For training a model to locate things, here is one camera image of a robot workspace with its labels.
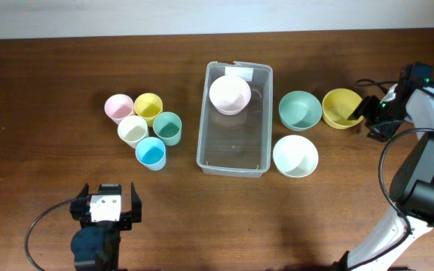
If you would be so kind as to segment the yellow bowl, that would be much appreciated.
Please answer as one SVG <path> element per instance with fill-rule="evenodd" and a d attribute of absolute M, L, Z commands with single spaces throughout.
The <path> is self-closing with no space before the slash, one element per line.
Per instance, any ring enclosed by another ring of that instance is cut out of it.
<path fill-rule="evenodd" d="M 347 129 L 359 124 L 363 116 L 356 120 L 348 117 L 358 107 L 362 97 L 352 90 L 338 88 L 328 92 L 322 100 L 322 118 L 335 129 Z"/>

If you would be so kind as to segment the green bowl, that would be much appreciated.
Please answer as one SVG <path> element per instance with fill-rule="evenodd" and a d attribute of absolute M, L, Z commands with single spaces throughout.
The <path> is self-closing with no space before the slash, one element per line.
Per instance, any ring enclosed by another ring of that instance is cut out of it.
<path fill-rule="evenodd" d="M 301 132 L 321 120 L 322 106 L 313 94 L 299 90 L 287 93 L 280 100 L 278 112 L 286 128 Z"/>

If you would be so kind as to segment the white bowl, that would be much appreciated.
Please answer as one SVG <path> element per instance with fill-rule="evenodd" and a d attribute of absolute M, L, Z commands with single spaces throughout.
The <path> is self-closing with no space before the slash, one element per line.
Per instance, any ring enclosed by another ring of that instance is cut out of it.
<path fill-rule="evenodd" d="M 319 155 L 316 146 L 300 135 L 282 137 L 274 146 L 273 160 L 277 170 L 290 178 L 303 178 L 317 168 Z"/>

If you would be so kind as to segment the pink bowl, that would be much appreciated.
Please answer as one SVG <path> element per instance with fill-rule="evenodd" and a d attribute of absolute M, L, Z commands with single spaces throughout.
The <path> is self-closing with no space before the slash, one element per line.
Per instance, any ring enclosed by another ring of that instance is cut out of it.
<path fill-rule="evenodd" d="M 251 89 L 244 79 L 235 75 L 224 75 L 211 84 L 209 98 L 218 112 L 235 115 L 249 104 Z"/>

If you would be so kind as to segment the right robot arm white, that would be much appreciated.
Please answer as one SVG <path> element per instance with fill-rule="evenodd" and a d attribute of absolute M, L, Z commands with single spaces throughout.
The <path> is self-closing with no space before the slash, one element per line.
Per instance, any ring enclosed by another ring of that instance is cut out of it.
<path fill-rule="evenodd" d="M 390 207 L 364 242 L 346 251 L 333 270 L 388 270 L 413 242 L 434 229 L 434 81 L 432 66 L 406 65 L 382 99 L 365 97 L 348 120 L 365 119 L 368 137 L 383 142 L 378 181 Z M 391 181 L 384 184 L 384 160 L 406 135 L 418 142 Z"/>

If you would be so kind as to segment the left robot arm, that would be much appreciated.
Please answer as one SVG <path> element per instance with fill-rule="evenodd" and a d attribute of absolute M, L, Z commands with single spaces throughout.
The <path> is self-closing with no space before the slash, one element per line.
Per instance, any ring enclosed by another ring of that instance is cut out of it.
<path fill-rule="evenodd" d="M 131 210 L 123 212 L 122 187 L 102 184 L 97 193 L 84 185 L 70 204 L 70 213 L 81 229 L 72 237 L 71 251 L 76 270 L 117 270 L 121 232 L 142 221 L 142 201 L 130 186 Z"/>

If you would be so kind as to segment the clear plastic container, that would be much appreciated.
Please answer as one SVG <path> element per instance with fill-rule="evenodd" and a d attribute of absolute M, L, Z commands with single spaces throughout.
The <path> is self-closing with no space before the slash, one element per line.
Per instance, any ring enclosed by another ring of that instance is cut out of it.
<path fill-rule="evenodd" d="M 250 86 L 249 104 L 225 115 L 211 103 L 211 84 L 225 75 Z M 273 123 L 273 69 L 269 65 L 212 61 L 206 67 L 197 144 L 197 165 L 208 175 L 259 178 L 270 168 Z"/>

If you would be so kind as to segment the blue cup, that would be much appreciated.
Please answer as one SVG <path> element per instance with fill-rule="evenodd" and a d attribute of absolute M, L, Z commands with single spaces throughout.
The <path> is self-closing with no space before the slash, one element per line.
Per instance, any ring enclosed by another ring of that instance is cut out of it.
<path fill-rule="evenodd" d="M 136 159 L 151 171 L 162 170 L 167 162 L 166 146 L 159 138 L 145 138 L 136 147 Z"/>

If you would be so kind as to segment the cream cup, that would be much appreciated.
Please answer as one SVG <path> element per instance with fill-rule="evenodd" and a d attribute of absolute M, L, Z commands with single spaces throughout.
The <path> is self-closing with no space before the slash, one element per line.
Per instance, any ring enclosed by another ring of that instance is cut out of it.
<path fill-rule="evenodd" d="M 148 138 L 148 124 L 137 115 L 125 117 L 118 124 L 118 136 L 133 149 L 145 138 Z"/>

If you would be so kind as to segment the green cup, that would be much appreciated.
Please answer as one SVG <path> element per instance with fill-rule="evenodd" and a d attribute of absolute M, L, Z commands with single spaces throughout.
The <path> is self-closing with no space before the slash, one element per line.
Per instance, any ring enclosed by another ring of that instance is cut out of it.
<path fill-rule="evenodd" d="M 165 145 L 174 146 L 182 137 L 182 121 L 177 114 L 165 111 L 154 119 L 153 130 Z"/>

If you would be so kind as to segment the pink cup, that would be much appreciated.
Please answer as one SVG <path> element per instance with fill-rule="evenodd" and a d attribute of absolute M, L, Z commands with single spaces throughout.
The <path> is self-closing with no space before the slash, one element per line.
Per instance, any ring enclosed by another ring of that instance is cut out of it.
<path fill-rule="evenodd" d="M 125 94 L 110 96 L 104 104 L 105 114 L 116 124 L 119 124 L 125 117 L 134 115 L 133 100 Z"/>

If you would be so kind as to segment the yellow cup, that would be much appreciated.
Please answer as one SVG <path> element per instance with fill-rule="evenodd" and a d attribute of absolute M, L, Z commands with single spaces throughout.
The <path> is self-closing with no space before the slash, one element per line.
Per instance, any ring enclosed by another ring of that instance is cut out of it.
<path fill-rule="evenodd" d="M 143 93 L 136 98 L 133 109 L 146 121 L 148 126 L 153 127 L 154 119 L 163 112 L 163 102 L 154 93 Z"/>

